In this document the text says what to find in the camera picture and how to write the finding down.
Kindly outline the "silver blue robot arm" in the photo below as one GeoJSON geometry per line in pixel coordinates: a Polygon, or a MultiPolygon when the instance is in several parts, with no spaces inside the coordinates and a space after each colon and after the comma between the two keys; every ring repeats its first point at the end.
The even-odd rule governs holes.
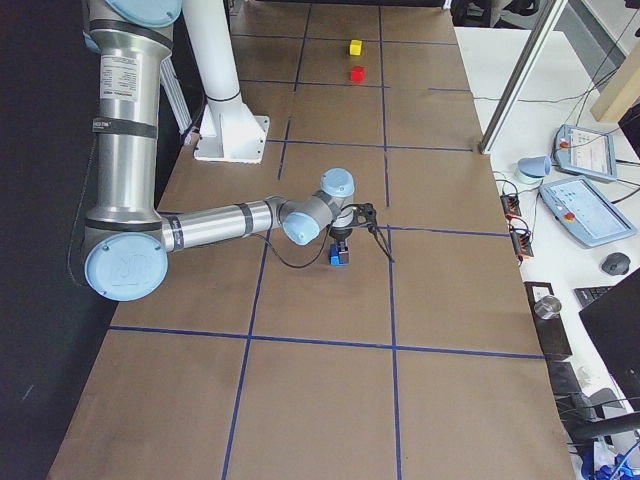
{"type": "Polygon", "coordinates": [[[224,5],[219,1],[87,1],[86,44],[100,56],[96,206],[85,220],[84,275],[116,301],[149,295],[164,280],[172,252],[282,229],[304,246],[354,226],[352,175],[333,168],[308,199],[280,196],[186,214],[154,206],[160,89],[183,20],[205,97],[199,158],[257,163],[269,121],[254,115],[239,87],[224,5]]]}

